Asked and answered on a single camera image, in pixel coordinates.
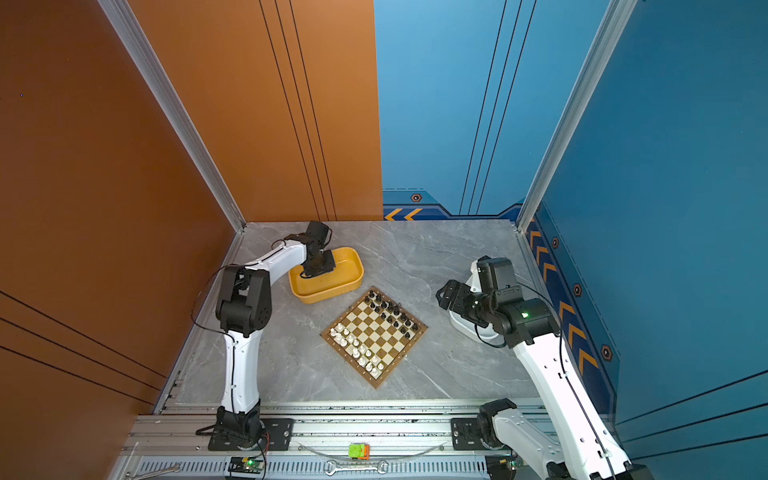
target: wooden chessboard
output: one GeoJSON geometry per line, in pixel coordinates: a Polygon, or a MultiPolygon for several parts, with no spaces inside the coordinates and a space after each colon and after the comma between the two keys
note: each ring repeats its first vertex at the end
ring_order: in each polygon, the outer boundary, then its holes
{"type": "Polygon", "coordinates": [[[426,330],[408,310],[372,286],[320,335],[378,389],[426,330]]]}

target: yellow plastic bin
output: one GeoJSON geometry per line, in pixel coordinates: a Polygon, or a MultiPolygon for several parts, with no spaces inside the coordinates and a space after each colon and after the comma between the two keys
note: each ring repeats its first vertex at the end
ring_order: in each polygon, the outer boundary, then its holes
{"type": "Polygon", "coordinates": [[[366,269],[362,267],[360,255],[352,247],[331,250],[336,268],[313,278],[302,278],[304,267],[295,266],[288,272],[290,289],[302,303],[317,303],[321,300],[351,292],[362,285],[366,269]]]}

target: cable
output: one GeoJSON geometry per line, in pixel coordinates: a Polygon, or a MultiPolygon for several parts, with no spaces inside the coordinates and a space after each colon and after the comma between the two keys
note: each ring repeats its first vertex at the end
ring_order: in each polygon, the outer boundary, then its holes
{"type": "Polygon", "coordinates": [[[487,345],[487,346],[492,346],[492,347],[493,347],[493,348],[495,348],[495,349],[503,349],[504,347],[506,347],[506,346],[507,346],[507,339],[504,339],[504,343],[502,343],[501,345],[494,345],[493,343],[488,343],[488,342],[486,342],[485,340],[483,340],[483,339],[480,337],[480,332],[478,331],[478,324],[477,324],[477,323],[475,324],[475,335],[477,335],[477,336],[478,336],[478,340],[480,340],[481,342],[483,342],[485,345],[487,345]]]}
{"type": "Polygon", "coordinates": [[[524,283],[520,283],[520,285],[524,286],[525,288],[529,289],[533,293],[539,296],[542,300],[544,300],[546,303],[548,303],[552,307],[553,314],[558,316],[558,319],[560,320],[560,343],[558,347],[558,356],[560,357],[560,369],[563,372],[563,378],[566,382],[568,382],[568,386],[571,388],[571,392],[573,392],[574,397],[576,398],[576,402],[578,402],[579,407],[581,408],[581,413],[584,414],[584,418],[587,419],[587,423],[589,424],[589,428],[592,429],[592,433],[594,434],[594,439],[598,441],[598,444],[600,446],[600,450],[603,452],[603,458],[605,458],[605,461],[608,463],[608,468],[611,470],[611,477],[613,480],[616,480],[616,473],[614,472],[614,466],[611,464],[611,460],[607,457],[607,450],[605,449],[605,446],[603,445],[603,442],[600,440],[600,436],[598,435],[598,431],[595,429],[594,425],[592,425],[592,421],[589,419],[589,415],[587,415],[587,410],[584,408],[584,405],[581,404],[581,399],[578,398],[578,395],[576,394],[576,389],[574,389],[573,384],[571,383],[571,379],[568,378],[568,375],[565,373],[565,364],[563,363],[563,319],[560,318],[560,316],[556,313],[557,310],[555,309],[554,305],[551,301],[547,299],[544,295],[541,295],[536,289],[534,289],[531,286],[525,285],[524,283]]]}

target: white robotic arm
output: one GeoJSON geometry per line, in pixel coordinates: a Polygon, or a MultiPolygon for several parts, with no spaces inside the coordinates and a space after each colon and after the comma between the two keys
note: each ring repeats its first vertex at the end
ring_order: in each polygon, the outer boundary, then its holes
{"type": "Polygon", "coordinates": [[[479,329],[492,326],[504,338],[531,376],[558,433],[558,442],[553,441],[513,402],[500,399],[480,409],[483,441],[508,445],[541,478],[652,480],[644,466],[631,463],[595,410],[568,352],[561,351],[560,326],[546,303],[524,300],[508,259],[483,257],[476,265],[468,285],[448,281],[437,292],[438,303],[479,329]]]}

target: marble surface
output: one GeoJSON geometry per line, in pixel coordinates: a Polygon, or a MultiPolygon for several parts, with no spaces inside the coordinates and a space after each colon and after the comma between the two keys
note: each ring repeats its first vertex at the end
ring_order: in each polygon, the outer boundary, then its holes
{"type": "MultiPolygon", "coordinates": [[[[258,367],[264,401],[373,399],[488,399],[538,397],[510,349],[492,349],[454,328],[435,292],[447,280],[466,280],[469,264],[483,255],[508,257],[530,283],[522,252],[507,220],[328,222],[330,248],[352,247],[366,269],[362,286],[313,305],[290,291],[288,277],[273,285],[273,315],[264,331],[258,367]],[[400,302],[429,328],[407,357],[374,389],[321,337],[322,332],[371,285],[400,302]]],[[[306,223],[249,223],[236,261],[265,254],[306,223]]],[[[207,325],[217,328],[215,318],[207,325]]],[[[224,341],[205,332],[184,373],[177,403],[214,404],[224,382],[224,341]]]]}

